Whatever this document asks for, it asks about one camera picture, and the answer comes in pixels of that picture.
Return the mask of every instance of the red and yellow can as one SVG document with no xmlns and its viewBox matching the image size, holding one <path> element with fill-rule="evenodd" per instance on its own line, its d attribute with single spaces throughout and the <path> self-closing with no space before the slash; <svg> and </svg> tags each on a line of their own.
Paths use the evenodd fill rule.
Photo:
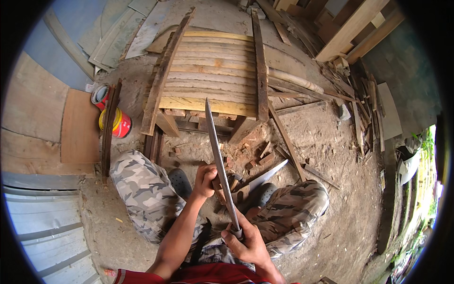
<svg viewBox="0 0 454 284">
<path fill-rule="evenodd" d="M 104 129 L 103 119 L 105 113 L 106 110 L 103 110 L 98 120 L 99 128 L 101 130 Z M 131 118 L 121 109 L 117 108 L 115 111 L 115 120 L 113 121 L 112 137 L 124 138 L 131 132 L 131 129 Z"/>
</svg>

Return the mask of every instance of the right hand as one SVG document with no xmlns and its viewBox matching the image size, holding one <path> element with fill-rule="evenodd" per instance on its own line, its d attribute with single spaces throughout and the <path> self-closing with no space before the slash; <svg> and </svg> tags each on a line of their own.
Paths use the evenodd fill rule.
<svg viewBox="0 0 454 284">
<path fill-rule="evenodd" d="M 246 217 L 236 209 L 237 218 L 243 229 L 244 241 L 241 243 L 234 235 L 223 230 L 221 236 L 227 246 L 242 261 L 254 263 L 256 266 L 264 267 L 271 262 L 271 258 L 266 250 L 265 242 L 257 226 L 252 225 Z"/>
</svg>

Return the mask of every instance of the black shoe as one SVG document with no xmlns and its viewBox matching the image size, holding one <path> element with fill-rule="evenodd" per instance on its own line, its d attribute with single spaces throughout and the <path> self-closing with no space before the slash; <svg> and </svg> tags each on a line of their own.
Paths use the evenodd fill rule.
<svg viewBox="0 0 454 284">
<path fill-rule="evenodd" d="M 168 174 L 170 184 L 175 192 L 184 200 L 187 200 L 192 193 L 192 187 L 188 177 L 182 169 L 173 169 Z"/>
</svg>

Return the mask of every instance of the wall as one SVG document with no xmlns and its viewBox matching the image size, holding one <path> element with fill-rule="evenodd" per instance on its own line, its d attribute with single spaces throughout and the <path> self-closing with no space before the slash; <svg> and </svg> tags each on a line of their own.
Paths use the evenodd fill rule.
<svg viewBox="0 0 454 284">
<path fill-rule="evenodd" d="M 107 0 L 57 0 L 52 8 L 74 43 L 92 26 L 103 12 Z M 40 20 L 25 43 L 24 51 L 44 69 L 70 88 L 85 90 L 90 78 L 74 63 Z"/>
<path fill-rule="evenodd" d="M 388 83 L 402 125 L 402 138 L 436 123 L 438 86 L 425 51 L 404 20 L 363 57 L 377 83 Z"/>
</svg>

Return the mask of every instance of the red paint can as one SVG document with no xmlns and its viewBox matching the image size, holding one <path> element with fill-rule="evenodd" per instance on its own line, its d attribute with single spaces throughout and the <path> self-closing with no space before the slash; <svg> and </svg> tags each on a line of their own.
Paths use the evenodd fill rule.
<svg viewBox="0 0 454 284">
<path fill-rule="evenodd" d="M 98 120 L 99 128 L 101 130 L 104 129 L 103 119 L 105 113 L 106 110 L 103 110 Z M 115 111 L 115 119 L 113 121 L 112 137 L 124 138 L 131 132 L 131 129 L 132 129 L 131 118 L 121 109 L 117 108 Z"/>
<path fill-rule="evenodd" d="M 102 83 L 91 94 L 91 102 L 101 111 L 104 110 L 111 91 L 111 86 L 109 86 L 107 83 Z"/>
</svg>

